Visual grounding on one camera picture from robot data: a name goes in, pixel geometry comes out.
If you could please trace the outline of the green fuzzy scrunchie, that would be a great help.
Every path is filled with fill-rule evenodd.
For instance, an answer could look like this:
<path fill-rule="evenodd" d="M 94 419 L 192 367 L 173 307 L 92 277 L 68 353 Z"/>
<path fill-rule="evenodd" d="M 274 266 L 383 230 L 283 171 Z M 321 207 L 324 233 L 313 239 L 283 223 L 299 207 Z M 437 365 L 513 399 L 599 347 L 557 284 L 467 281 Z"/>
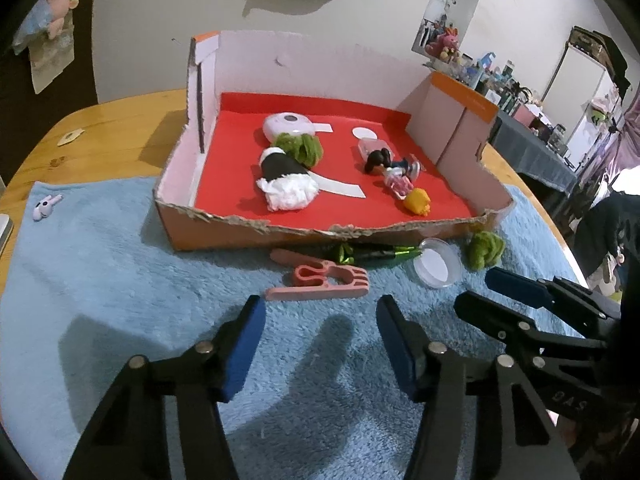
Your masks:
<path fill-rule="evenodd" d="M 466 265 L 472 271 L 480 271 L 495 266 L 501 259 L 506 242 L 494 232 L 474 233 L 465 248 Z"/>
<path fill-rule="evenodd" d="M 272 142 L 275 148 L 280 148 L 296 162 L 310 169 L 320 162 L 323 156 L 323 148 L 318 136 L 308 133 L 294 136 L 294 134 L 281 133 Z"/>

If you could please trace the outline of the pink doll yellow hair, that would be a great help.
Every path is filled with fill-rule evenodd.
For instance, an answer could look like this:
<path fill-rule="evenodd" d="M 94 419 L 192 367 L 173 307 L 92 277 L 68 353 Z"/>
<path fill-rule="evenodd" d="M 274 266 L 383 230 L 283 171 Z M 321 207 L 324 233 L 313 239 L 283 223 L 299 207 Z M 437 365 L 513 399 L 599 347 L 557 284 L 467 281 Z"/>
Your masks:
<path fill-rule="evenodd" d="M 427 217 L 431 212 L 431 197 L 424 188 L 417 188 L 400 168 L 387 168 L 383 182 L 408 211 Z"/>

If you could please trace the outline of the black white plush toy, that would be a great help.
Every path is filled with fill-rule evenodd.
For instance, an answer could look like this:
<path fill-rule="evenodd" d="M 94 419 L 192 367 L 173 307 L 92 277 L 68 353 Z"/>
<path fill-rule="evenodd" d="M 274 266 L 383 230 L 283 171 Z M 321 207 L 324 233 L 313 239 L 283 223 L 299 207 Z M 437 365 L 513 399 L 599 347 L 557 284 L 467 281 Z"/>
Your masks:
<path fill-rule="evenodd" d="M 308 170 L 282 148 L 266 148 L 259 159 L 262 176 L 256 181 L 270 211 L 308 207 L 319 195 L 318 183 Z"/>

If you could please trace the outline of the clear round plastic lid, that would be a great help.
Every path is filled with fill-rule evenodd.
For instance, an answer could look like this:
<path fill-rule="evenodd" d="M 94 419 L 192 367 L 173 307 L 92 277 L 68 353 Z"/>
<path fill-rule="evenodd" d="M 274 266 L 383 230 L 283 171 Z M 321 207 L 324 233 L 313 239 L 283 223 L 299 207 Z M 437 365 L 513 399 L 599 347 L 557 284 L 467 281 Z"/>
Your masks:
<path fill-rule="evenodd" d="M 439 238 L 428 238 L 420 246 L 420 255 L 413 259 L 413 270 L 427 287 L 446 288 L 460 280 L 462 262 L 458 254 Z"/>

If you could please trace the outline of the green foil wrapper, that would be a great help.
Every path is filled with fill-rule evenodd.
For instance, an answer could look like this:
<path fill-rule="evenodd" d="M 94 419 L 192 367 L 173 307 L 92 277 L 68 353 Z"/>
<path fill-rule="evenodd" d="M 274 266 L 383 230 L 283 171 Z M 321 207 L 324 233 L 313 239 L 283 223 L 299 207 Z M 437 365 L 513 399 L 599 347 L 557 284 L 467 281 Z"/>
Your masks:
<path fill-rule="evenodd" d="M 396 266 L 421 254 L 422 248 L 416 245 L 343 242 L 329 250 L 329 259 L 343 266 L 375 268 L 376 266 Z"/>

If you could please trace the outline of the light blue towel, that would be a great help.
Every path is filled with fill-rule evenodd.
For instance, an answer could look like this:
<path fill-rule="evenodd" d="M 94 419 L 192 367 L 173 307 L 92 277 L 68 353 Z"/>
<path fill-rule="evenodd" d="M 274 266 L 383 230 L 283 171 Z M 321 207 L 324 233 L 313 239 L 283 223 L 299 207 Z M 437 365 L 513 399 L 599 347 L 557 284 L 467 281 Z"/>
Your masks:
<path fill-rule="evenodd" d="M 24 214 L 1 297 L 1 413 L 17 452 L 58 479 L 106 389 L 135 354 L 178 356 L 282 284 L 264 250 L 175 252 L 137 178 L 27 189 L 27 206 L 60 198 L 49 218 Z M 220 411 L 244 479 L 399 479 L 421 410 L 396 385 L 375 323 L 395 297 L 428 336 L 490 359 L 500 346 L 454 314 L 464 272 L 425 287 L 410 263 L 375 269 L 359 299 L 272 302 L 242 391 Z"/>

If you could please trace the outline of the pink hair clip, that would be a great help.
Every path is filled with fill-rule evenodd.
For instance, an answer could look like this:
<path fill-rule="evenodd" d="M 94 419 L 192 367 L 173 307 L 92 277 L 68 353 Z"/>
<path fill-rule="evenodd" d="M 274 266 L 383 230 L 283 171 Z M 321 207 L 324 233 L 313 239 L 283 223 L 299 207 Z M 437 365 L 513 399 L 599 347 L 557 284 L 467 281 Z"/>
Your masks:
<path fill-rule="evenodd" d="M 296 266 L 291 285 L 265 291 L 268 301 L 355 299 L 370 290 L 368 272 L 356 266 L 339 266 L 329 261 Z"/>

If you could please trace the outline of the small clear plastic case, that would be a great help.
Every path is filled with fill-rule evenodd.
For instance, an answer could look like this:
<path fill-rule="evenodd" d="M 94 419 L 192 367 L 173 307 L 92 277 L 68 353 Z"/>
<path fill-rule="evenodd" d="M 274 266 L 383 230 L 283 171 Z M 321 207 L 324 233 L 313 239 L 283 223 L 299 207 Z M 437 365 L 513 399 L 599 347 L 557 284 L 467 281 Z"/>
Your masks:
<path fill-rule="evenodd" d="M 390 157 L 394 156 L 392 148 L 382 139 L 360 139 L 358 141 L 358 150 L 364 162 L 368 160 L 369 155 L 374 151 L 387 150 L 390 152 Z"/>

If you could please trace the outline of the brown stick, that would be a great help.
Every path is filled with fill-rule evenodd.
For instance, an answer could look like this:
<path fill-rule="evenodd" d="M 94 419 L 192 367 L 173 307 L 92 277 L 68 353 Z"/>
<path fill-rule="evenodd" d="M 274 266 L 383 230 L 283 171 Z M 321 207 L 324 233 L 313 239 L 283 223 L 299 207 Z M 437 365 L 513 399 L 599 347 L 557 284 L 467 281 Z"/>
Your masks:
<path fill-rule="evenodd" d="M 310 255 L 300 254 L 284 248 L 276 248 L 270 252 L 270 259 L 282 266 L 323 266 L 324 260 Z"/>

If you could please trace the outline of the small white bunny charm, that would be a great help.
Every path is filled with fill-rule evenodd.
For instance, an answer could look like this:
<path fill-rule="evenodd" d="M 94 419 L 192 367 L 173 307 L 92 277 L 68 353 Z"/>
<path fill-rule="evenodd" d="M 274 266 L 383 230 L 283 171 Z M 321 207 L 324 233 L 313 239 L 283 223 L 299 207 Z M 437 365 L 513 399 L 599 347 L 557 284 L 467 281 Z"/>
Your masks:
<path fill-rule="evenodd" d="M 42 200 L 36 203 L 34 210 L 32 211 L 32 220 L 35 222 L 50 217 L 53 208 L 63 199 L 62 194 L 47 195 Z"/>

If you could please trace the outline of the white rectangular device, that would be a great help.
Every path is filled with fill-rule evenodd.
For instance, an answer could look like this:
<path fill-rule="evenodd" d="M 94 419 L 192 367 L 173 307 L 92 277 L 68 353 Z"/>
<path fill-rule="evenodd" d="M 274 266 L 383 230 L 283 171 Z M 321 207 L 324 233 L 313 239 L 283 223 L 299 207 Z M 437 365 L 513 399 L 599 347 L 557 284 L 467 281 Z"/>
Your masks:
<path fill-rule="evenodd" d="M 14 223 L 8 214 L 0 214 L 0 255 L 3 254 L 6 244 L 13 232 Z"/>

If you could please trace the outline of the cardboard box red lining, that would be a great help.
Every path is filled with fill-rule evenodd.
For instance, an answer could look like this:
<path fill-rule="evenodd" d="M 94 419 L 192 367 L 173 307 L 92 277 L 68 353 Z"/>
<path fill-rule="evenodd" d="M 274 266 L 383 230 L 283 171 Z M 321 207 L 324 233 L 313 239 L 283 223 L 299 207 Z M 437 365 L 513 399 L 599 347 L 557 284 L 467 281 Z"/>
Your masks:
<path fill-rule="evenodd" d="M 256 181 L 271 148 L 272 114 L 307 116 L 323 156 L 307 169 L 319 195 L 270 211 Z M 412 244 L 494 228 L 513 208 L 482 164 L 497 107 L 464 84 L 363 47 L 289 32 L 225 30 L 191 41 L 186 125 L 153 196 L 178 250 L 370 240 Z M 431 197 L 408 211 L 382 174 L 366 174 L 360 139 L 382 139 L 393 160 L 415 157 L 412 181 Z"/>

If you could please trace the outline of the pink round device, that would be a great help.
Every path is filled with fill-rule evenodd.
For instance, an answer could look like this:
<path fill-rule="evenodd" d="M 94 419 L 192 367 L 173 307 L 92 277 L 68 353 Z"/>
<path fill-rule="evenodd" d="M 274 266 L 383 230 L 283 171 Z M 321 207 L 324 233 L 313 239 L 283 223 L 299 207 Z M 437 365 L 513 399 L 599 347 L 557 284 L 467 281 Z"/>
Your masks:
<path fill-rule="evenodd" d="M 285 133 L 290 136 L 302 136 L 303 134 L 314 136 L 316 128 L 307 116 L 283 112 L 266 117 L 262 123 L 262 133 L 269 142 L 273 142 L 278 136 Z"/>

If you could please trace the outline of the small beige sticker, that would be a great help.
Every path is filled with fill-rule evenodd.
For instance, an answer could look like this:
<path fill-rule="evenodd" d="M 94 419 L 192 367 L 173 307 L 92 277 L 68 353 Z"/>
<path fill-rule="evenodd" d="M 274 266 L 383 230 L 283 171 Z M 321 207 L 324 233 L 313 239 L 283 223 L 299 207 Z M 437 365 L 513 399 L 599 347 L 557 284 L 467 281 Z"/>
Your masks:
<path fill-rule="evenodd" d="M 85 130 L 83 128 L 78 128 L 65 133 L 64 136 L 61 136 L 61 139 L 58 140 L 58 143 L 56 145 L 60 148 L 61 146 L 70 144 L 77 140 L 84 132 Z"/>

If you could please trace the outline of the pink plush toys on door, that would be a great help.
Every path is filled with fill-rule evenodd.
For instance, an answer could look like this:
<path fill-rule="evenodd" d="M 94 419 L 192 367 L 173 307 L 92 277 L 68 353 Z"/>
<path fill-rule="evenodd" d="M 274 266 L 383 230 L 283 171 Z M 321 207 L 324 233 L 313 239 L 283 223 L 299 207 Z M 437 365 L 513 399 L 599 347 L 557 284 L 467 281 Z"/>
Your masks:
<path fill-rule="evenodd" d="M 78 7 L 80 0 L 37 0 L 13 36 L 11 48 L 20 54 L 42 35 L 49 40 L 61 35 L 66 15 Z"/>

